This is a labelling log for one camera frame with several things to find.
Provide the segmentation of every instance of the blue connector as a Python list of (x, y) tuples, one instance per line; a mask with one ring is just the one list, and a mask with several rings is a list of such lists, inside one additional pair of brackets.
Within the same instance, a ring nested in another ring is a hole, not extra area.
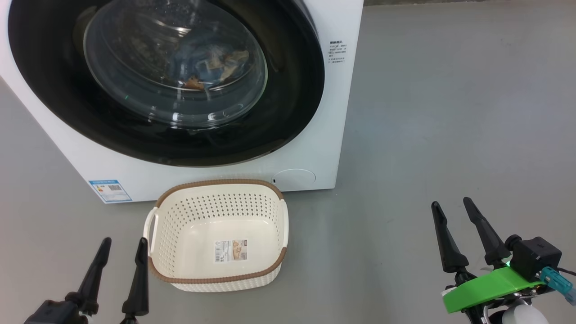
[(543, 281), (550, 288), (561, 293), (572, 306), (576, 306), (576, 289), (574, 289), (574, 284), (556, 270), (549, 266), (542, 269), (540, 281)]

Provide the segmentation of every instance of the basket handle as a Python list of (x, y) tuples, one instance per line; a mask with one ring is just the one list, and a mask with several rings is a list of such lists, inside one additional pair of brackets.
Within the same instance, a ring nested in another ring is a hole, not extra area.
[[(157, 209), (158, 207), (152, 208), (146, 217), (146, 221), (144, 222), (144, 233), (142, 234), (142, 237), (148, 240), (148, 255), (154, 252), (154, 243), (156, 242), (156, 230), (158, 229), (158, 214), (156, 214)], [(148, 236), (150, 236), (150, 225), (154, 216), (156, 216), (154, 219), (154, 234), (152, 235), (152, 238), (148, 238)]]

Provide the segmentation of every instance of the washing machine door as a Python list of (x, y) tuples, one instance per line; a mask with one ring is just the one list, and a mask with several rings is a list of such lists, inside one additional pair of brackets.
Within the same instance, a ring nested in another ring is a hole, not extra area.
[(289, 0), (17, 0), (14, 60), (36, 96), (110, 149), (169, 165), (238, 163), (312, 119), (317, 34)]

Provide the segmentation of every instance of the brown basket rim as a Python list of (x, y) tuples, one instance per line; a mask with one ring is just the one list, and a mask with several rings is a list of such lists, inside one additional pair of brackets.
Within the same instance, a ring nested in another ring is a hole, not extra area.
[[(272, 189), (280, 200), (284, 199), (282, 192), (278, 190), (273, 184), (270, 182), (262, 181), (262, 180), (253, 180), (253, 179), (222, 179), (222, 180), (207, 180), (207, 181), (198, 181), (198, 182), (190, 182), (181, 184), (179, 186), (172, 187), (168, 189), (162, 196), (158, 199), (156, 204), (154, 205), (157, 208), (160, 208), (164, 200), (171, 194), (187, 188), (194, 188), (194, 187), (203, 187), (203, 186), (213, 186), (216, 184), (259, 184), (262, 186), (266, 186)], [(242, 274), (239, 276), (231, 276), (231, 277), (220, 277), (220, 278), (204, 278), (204, 279), (184, 279), (184, 278), (170, 278), (163, 274), (161, 274), (158, 269), (154, 266), (154, 262), (152, 261), (152, 257), (148, 257), (148, 268), (150, 272), (152, 272), (158, 279), (169, 282), (171, 284), (219, 284), (222, 282), (232, 282), (232, 281), (240, 281), (240, 280), (247, 280), (265, 276), (272, 271), (274, 271), (282, 261), (284, 260), (284, 256), (286, 255), (286, 247), (283, 247), (280, 251), (280, 256), (278, 259), (272, 264), (270, 267), (253, 273)]]
[(270, 182), (266, 182), (263, 180), (254, 180), (254, 179), (221, 179), (221, 180), (207, 180), (207, 181), (189, 182), (189, 183), (180, 184), (178, 186), (172, 187), (172, 188), (168, 189), (165, 193), (163, 193), (162, 196), (160, 196), (160, 198), (158, 198), (158, 201), (156, 201), (156, 204), (154, 205), (154, 207), (160, 208), (160, 206), (162, 205), (162, 203), (164, 202), (164, 200), (166, 200), (166, 198), (168, 196), (170, 196), (171, 194), (173, 194), (179, 190), (194, 188), (194, 187), (214, 186), (217, 184), (259, 184), (261, 186), (265, 186), (265, 187), (272, 189), (276, 193), (276, 195), (278, 196), (278, 198), (280, 200), (284, 199), (284, 195), (282, 195), (282, 192), (280, 190), (278, 190), (278, 188), (276, 188), (276, 186), (274, 186)]

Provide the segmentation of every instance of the blue label sticker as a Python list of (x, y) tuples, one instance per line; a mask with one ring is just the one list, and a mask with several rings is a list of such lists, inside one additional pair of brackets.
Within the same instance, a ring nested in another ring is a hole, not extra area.
[(126, 193), (118, 180), (99, 180), (88, 181), (92, 188), (100, 195), (100, 198), (106, 203), (127, 202), (132, 198)]

